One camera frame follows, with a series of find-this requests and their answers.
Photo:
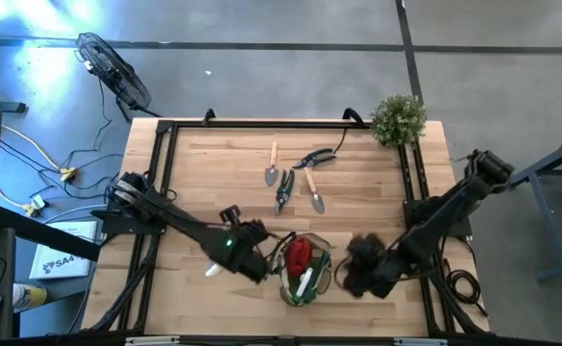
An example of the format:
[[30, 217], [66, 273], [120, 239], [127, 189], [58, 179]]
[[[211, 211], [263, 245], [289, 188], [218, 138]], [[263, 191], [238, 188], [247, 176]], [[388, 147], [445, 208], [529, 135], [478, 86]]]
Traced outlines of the wide grey trowel wooden handle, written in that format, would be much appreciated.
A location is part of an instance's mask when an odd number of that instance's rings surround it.
[[272, 142], [271, 147], [271, 155], [270, 155], [270, 163], [269, 166], [265, 169], [265, 183], [267, 186], [272, 186], [278, 177], [278, 169], [276, 167], [277, 162], [277, 153], [278, 153], [278, 143], [276, 141]]

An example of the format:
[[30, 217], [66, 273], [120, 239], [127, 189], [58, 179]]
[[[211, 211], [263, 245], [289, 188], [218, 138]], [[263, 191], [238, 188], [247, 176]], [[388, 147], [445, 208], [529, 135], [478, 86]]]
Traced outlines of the black aluminium table frame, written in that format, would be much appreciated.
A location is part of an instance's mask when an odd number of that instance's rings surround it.
[[[444, 128], [429, 121], [420, 137], [421, 157], [381, 146], [362, 124], [349, 120], [220, 119], [209, 123], [180, 118], [160, 151], [174, 150], [170, 168], [176, 204], [199, 219], [215, 222], [219, 212], [238, 205], [246, 220], [261, 220], [280, 235], [313, 232], [330, 242], [340, 261], [355, 235], [375, 233], [391, 242], [405, 229], [403, 202], [420, 194], [415, 169], [422, 166], [433, 195], [454, 185]], [[272, 142], [278, 143], [276, 182], [267, 186]], [[331, 148], [335, 160], [309, 167], [325, 213], [311, 203], [304, 169], [292, 166], [305, 155]], [[291, 196], [275, 215], [284, 170], [293, 169]], [[306, 346], [360, 341], [382, 345], [395, 337], [428, 333], [418, 281], [398, 283], [385, 299], [356, 299], [337, 286], [313, 303], [288, 306], [280, 282], [261, 284], [228, 272], [205, 276], [208, 258], [175, 230], [160, 239], [144, 331], [171, 334], [180, 342], [236, 344], [256, 341]]]

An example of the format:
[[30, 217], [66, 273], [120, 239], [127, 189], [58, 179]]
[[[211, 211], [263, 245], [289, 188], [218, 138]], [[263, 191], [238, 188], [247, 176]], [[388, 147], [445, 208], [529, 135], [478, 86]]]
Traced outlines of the black-handled pruning shears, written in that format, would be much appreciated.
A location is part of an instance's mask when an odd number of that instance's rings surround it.
[[293, 169], [303, 169], [305, 167], [313, 167], [325, 161], [335, 160], [334, 150], [331, 148], [323, 148], [313, 151], [305, 155], [300, 161], [292, 166]]

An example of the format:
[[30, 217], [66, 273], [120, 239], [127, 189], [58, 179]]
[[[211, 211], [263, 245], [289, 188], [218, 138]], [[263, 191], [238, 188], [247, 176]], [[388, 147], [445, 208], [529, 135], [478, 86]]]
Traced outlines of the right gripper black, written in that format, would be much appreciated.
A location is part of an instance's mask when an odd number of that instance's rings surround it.
[[385, 243], [376, 234], [355, 236], [347, 246], [351, 264], [379, 264], [373, 270], [351, 269], [342, 281], [342, 286], [355, 298], [366, 292], [385, 299], [408, 269], [408, 263], [396, 250], [384, 259]]

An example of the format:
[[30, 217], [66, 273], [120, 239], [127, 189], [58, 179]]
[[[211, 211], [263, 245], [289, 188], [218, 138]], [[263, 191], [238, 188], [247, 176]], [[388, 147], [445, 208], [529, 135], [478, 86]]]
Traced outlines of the narrow grey trowel wooden handle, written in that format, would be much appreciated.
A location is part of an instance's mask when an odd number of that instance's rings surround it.
[[322, 196], [319, 194], [316, 184], [314, 183], [313, 180], [313, 176], [311, 173], [311, 169], [306, 167], [304, 169], [305, 172], [305, 177], [309, 186], [309, 189], [311, 191], [311, 203], [313, 205], [313, 207], [315, 208], [315, 210], [320, 213], [320, 214], [324, 214], [325, 213], [325, 203], [323, 201]]

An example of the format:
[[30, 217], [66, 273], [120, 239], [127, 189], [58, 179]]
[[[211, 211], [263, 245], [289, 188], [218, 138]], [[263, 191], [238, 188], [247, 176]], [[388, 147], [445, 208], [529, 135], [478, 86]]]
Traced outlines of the black floor fan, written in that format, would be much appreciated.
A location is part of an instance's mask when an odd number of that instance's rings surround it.
[[92, 32], [84, 32], [78, 34], [76, 44], [86, 70], [114, 94], [115, 103], [128, 123], [133, 119], [127, 114], [127, 109], [160, 117], [160, 114], [148, 110], [152, 97], [134, 68], [105, 40]]

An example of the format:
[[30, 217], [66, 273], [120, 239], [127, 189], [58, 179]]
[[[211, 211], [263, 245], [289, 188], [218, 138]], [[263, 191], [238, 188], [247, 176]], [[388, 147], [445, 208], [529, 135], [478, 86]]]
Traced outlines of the white printed cardboard box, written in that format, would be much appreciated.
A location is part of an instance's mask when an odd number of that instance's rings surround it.
[[[49, 226], [89, 242], [94, 242], [96, 239], [96, 221], [62, 221], [49, 223]], [[38, 244], [29, 278], [49, 280], [84, 277], [88, 275], [89, 266], [88, 259]]]

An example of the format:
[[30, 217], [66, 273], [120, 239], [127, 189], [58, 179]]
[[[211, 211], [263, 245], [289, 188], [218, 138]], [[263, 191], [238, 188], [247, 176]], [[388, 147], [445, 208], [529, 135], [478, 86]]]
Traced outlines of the black desk beam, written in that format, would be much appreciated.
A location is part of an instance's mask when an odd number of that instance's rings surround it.
[[13, 229], [21, 238], [85, 260], [96, 261], [99, 258], [101, 247], [94, 242], [0, 207], [0, 230], [3, 229]]

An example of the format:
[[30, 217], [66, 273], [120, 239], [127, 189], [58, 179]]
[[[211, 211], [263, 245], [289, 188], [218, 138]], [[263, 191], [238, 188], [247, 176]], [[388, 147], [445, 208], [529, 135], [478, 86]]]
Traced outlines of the green-handled pruning shears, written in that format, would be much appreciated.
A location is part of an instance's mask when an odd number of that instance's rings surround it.
[[288, 202], [295, 181], [295, 172], [293, 169], [284, 170], [281, 176], [281, 183], [277, 188], [276, 204], [274, 206], [275, 215], [280, 215], [281, 210]]

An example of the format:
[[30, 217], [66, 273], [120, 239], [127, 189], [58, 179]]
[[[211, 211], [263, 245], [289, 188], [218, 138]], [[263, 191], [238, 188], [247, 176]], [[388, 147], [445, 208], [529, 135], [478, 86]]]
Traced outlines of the red garden glove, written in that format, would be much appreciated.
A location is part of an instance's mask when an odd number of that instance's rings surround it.
[[285, 249], [284, 259], [287, 274], [300, 277], [308, 268], [312, 258], [312, 245], [304, 236], [296, 237]]

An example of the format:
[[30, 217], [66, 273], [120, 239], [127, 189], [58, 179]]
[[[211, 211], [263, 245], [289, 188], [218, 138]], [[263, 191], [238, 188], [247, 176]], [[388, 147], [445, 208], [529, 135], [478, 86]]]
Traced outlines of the yellow white spray can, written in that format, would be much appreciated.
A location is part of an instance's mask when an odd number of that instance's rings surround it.
[[31, 284], [12, 285], [12, 307], [34, 309], [42, 306], [47, 299], [47, 289]]

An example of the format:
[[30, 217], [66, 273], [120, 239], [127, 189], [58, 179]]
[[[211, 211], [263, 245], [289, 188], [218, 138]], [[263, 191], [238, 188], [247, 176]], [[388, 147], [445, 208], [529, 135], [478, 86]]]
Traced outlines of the small green potted plant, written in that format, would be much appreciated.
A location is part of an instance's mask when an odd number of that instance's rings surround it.
[[371, 112], [373, 138], [386, 147], [411, 143], [424, 133], [425, 106], [411, 94], [392, 94], [381, 100]]

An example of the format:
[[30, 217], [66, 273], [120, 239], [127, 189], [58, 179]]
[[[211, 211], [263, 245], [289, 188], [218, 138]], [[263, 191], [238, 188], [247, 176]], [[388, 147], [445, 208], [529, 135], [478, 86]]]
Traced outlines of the beige green-trimmed gardening bag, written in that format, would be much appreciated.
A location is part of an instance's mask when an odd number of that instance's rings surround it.
[[[294, 302], [294, 293], [298, 288], [300, 277], [290, 277], [287, 274], [284, 252], [288, 244], [296, 237], [304, 236], [312, 245], [312, 258], [308, 267], [313, 268], [312, 289], [303, 304]], [[292, 233], [273, 256], [274, 273], [281, 279], [280, 294], [284, 302], [293, 307], [302, 307], [313, 302], [319, 295], [327, 292], [331, 282], [331, 245], [328, 241], [315, 233], [296, 235]]]

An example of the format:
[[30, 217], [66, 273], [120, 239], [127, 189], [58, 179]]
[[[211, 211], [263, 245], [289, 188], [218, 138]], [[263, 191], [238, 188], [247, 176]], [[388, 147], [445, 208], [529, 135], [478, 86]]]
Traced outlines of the blue-grey table leg frame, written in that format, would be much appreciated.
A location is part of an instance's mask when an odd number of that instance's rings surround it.
[[525, 183], [530, 184], [537, 207], [542, 215], [546, 235], [550, 240], [550, 248], [557, 262], [554, 268], [545, 270], [536, 277], [539, 283], [562, 278], [562, 236], [555, 228], [553, 210], [549, 207], [541, 186], [542, 176], [562, 177], [562, 169], [559, 169], [561, 165], [562, 143], [555, 151], [521, 170], [519, 173], [516, 173], [510, 181], [511, 188]]

